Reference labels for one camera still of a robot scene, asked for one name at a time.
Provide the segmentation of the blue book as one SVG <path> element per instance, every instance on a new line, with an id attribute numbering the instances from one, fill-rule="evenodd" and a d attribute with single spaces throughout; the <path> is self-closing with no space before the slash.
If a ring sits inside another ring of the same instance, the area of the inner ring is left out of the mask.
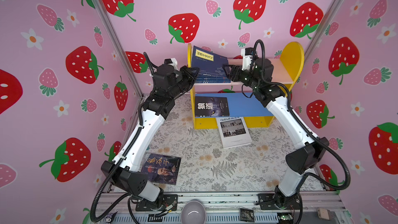
<path id="1" fill-rule="evenodd" d="M 196 79 L 197 84 L 223 84 L 230 82 L 226 75 L 220 74 L 220 71 L 218 71 L 218 74 L 214 74 L 200 70 Z"/>

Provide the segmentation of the navy book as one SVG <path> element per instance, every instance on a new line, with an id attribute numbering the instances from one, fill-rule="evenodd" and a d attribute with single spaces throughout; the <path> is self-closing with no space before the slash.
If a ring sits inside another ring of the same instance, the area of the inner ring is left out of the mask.
<path id="1" fill-rule="evenodd" d="M 197 46 L 193 47 L 191 66 L 199 68 L 201 72 L 217 73 L 223 70 L 224 65 L 228 64 L 227 57 L 220 56 Z"/>

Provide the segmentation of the black wolf cover book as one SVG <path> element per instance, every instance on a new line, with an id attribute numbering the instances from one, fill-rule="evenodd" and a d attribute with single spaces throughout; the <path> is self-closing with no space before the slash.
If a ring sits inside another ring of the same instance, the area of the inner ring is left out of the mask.
<path id="1" fill-rule="evenodd" d="M 224 117 L 230 116 L 228 99 L 226 97 L 195 97 L 196 117 Z"/>

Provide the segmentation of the white photo cover book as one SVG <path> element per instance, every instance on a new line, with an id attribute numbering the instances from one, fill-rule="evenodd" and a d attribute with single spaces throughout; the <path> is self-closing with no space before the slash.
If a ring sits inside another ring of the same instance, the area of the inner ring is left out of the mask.
<path id="1" fill-rule="evenodd" d="M 224 149 L 251 144 L 244 117 L 219 117 L 216 121 Z"/>

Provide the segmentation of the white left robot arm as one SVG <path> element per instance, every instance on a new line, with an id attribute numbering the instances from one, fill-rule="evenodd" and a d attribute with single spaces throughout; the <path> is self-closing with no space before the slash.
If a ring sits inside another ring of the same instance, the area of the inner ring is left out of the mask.
<path id="1" fill-rule="evenodd" d="M 140 172 L 141 162 L 155 133 L 165 122 L 175 101 L 189 92 L 198 77 L 199 68 L 183 66 L 180 70 L 170 64 L 160 65 L 153 74 L 154 86 L 138 108 L 138 123 L 123 148 L 112 161 L 104 161 L 101 170 L 105 184 L 112 184 L 130 195 L 150 202 L 162 198 L 162 190 Z"/>

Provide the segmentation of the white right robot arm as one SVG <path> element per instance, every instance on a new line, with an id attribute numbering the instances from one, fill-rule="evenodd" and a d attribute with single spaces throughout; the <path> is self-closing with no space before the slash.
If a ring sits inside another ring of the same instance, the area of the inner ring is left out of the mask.
<path id="1" fill-rule="evenodd" d="M 249 68 L 227 64 L 223 69 L 229 80 L 251 88 L 255 98 L 278 119 L 289 135 L 295 150 L 286 155 L 288 167 L 275 189 L 275 199 L 290 200 L 297 195 L 308 171 L 324 155 L 328 140 L 311 137 L 312 132 L 291 107 L 290 91 L 284 84 L 272 81 L 274 67 L 269 59 L 252 59 Z"/>

